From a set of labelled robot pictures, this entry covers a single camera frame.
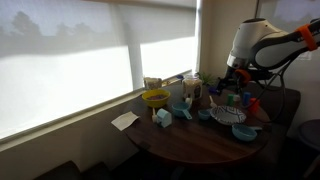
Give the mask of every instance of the roller blind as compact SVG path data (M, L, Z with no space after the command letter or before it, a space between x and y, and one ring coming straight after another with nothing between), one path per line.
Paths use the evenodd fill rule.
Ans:
M0 139L195 66L196 1L0 1Z

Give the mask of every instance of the blue cup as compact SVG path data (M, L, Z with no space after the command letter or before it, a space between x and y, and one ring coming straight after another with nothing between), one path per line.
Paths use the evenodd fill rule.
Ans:
M192 119L189 113L190 105L186 102L178 102L172 104L172 113L177 117L186 117L187 119Z

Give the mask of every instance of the orange cable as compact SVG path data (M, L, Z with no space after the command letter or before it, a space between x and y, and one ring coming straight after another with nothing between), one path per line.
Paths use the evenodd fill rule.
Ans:
M303 26L300 26L298 29L296 29L296 31L299 31L304 39L304 41L306 42L309 51L313 51L316 50L318 48L317 43L315 42L310 30L309 30L309 25L310 24L306 24Z

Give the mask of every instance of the red object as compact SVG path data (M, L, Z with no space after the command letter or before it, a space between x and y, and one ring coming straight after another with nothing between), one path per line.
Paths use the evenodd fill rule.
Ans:
M257 98L250 98L250 107L248 110L252 113L255 113L258 111L260 107L260 99L257 100Z

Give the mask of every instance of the blue object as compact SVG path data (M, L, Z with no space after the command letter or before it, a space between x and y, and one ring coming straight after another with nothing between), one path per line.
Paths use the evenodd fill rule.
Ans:
M208 120L211 114L207 109L201 109L198 111L198 116L200 120Z
M171 113L162 108L159 109L157 112L157 123L164 128L172 124Z
M257 132L243 124L232 125L233 135L241 141L253 141L257 137Z
M250 92L243 93L242 105L243 106L248 106L250 104L250 98L251 98L251 93Z
M186 102L178 102L172 105L173 115L177 117L186 117L187 119L192 119L191 114L189 113L190 105Z

